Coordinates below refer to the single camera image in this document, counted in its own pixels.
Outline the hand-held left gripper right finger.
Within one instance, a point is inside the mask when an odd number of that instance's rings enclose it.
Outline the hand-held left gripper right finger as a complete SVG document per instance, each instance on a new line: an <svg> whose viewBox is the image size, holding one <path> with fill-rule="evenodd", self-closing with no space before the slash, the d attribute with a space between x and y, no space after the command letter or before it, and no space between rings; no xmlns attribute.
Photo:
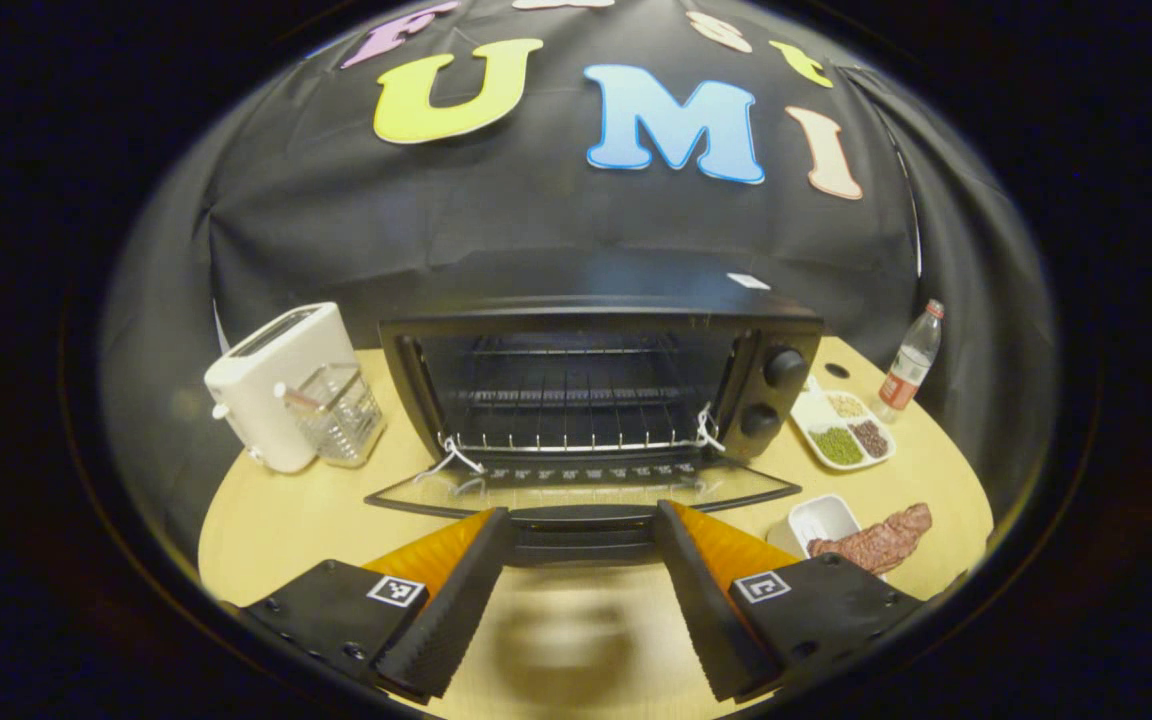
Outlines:
<svg viewBox="0 0 1152 720"><path fill-rule="evenodd" d="M659 501L652 525L717 700L828 682L922 607L838 553L791 556L684 503Z"/></svg>

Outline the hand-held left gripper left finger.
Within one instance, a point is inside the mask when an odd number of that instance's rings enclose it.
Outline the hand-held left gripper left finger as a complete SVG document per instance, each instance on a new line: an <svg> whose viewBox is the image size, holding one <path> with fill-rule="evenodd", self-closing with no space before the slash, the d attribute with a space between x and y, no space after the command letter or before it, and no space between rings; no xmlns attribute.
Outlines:
<svg viewBox="0 0 1152 720"><path fill-rule="evenodd" d="M442 697L515 541L476 511L366 564L323 560L238 616L344 679L411 702Z"/></svg>

